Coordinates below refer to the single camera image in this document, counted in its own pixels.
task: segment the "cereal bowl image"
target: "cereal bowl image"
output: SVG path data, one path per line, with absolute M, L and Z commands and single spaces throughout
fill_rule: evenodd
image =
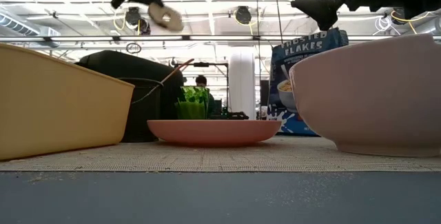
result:
M 296 102 L 294 101 L 291 82 L 289 82 L 289 80 L 281 81 L 277 85 L 277 90 L 282 104 L 288 109 L 288 111 L 296 113 Z

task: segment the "white bowl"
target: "white bowl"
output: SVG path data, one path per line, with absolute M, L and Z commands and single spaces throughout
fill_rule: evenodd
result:
M 292 91 L 284 91 L 280 89 L 280 87 L 284 85 L 286 82 L 288 82 L 288 80 L 281 81 L 277 85 L 278 96 L 280 98 L 280 101 L 288 109 L 288 111 L 297 113 L 296 101 L 294 99 L 294 95 Z
M 289 71 L 297 110 L 342 151 L 437 156 L 440 54 L 441 45 L 422 34 L 314 55 Z

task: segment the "pink plate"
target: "pink plate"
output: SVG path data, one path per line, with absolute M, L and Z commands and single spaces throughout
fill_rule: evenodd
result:
M 249 145 L 277 133 L 281 121 L 159 120 L 147 121 L 158 138 L 173 143 L 204 146 Z

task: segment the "white pillar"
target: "white pillar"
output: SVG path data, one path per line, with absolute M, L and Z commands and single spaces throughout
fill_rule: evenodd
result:
M 255 120 L 254 48 L 232 48 L 228 77 L 230 111 L 243 111 L 250 120 Z

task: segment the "beige mat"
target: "beige mat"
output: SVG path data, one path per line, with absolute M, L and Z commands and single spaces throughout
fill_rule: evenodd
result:
M 322 138 L 276 137 L 252 147 L 122 143 L 0 163 L 0 171 L 103 172 L 441 172 L 441 157 L 348 154 Z

